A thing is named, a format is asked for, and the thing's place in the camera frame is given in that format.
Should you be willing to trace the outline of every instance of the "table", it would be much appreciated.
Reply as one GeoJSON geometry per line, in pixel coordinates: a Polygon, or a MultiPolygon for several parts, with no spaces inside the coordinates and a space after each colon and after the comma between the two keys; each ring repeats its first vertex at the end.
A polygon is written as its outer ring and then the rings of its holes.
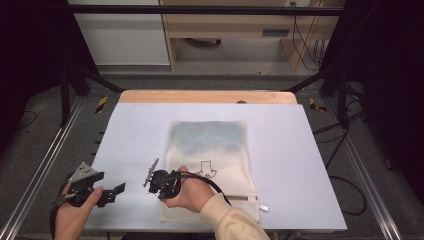
{"type": "Polygon", "coordinates": [[[95,208],[87,230],[211,232],[207,224],[161,223],[159,204],[142,187],[148,168],[165,168],[169,124],[244,120],[250,167],[266,230],[345,230],[324,164],[301,105],[292,93],[261,91],[125,91],[109,121],[92,167],[105,188],[126,182],[116,202],[95,208]],[[234,104],[245,101],[248,104],[234,104]]]}

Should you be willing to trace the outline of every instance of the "hand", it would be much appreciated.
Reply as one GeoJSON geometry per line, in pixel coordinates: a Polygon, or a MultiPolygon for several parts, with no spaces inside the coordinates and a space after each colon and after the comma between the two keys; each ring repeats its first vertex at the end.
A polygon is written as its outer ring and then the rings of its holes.
{"type": "MultiPolygon", "coordinates": [[[[69,184],[66,186],[62,194],[66,194],[69,189],[69,184]]],[[[81,207],[73,207],[68,202],[63,203],[56,216],[56,233],[55,240],[66,239],[75,240],[79,239],[85,224],[87,223],[88,216],[91,210],[99,201],[102,196],[103,188],[99,187],[90,194],[85,203],[81,207]]]]}
{"type": "MultiPolygon", "coordinates": [[[[181,166],[178,172],[188,172],[187,167],[181,166]]],[[[182,178],[180,193],[174,198],[163,199],[169,207],[183,207],[192,212],[199,213],[206,202],[215,195],[209,184],[200,179],[182,178]]]]}

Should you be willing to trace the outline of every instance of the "person's left hand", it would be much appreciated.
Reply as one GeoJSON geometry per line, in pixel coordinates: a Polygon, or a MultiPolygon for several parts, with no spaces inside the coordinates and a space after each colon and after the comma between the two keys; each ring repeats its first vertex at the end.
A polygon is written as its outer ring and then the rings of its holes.
{"type": "MultiPolygon", "coordinates": [[[[69,189],[69,184],[63,189],[62,194],[66,194],[69,189]]],[[[87,223],[88,216],[91,210],[99,201],[102,196],[103,188],[98,187],[90,194],[85,203],[81,207],[73,207],[68,202],[63,203],[56,216],[55,240],[66,239],[76,240],[79,239],[85,224],[87,223]]]]}

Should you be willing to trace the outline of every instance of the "sweater cuff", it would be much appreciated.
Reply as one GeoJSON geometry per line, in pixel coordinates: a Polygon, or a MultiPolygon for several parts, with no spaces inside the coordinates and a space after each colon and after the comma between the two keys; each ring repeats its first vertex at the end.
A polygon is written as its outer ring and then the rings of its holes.
{"type": "Polygon", "coordinates": [[[200,211],[199,217],[209,223],[213,229],[218,227],[219,222],[232,209],[225,201],[222,193],[211,197],[200,211]]]}

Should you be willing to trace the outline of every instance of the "black line drawing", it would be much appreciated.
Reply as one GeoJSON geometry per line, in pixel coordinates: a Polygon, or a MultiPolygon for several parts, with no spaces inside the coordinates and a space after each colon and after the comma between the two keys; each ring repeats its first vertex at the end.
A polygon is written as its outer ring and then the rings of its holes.
{"type": "Polygon", "coordinates": [[[212,169],[212,161],[201,161],[200,162],[200,172],[203,176],[207,178],[215,177],[217,171],[212,169]]]}

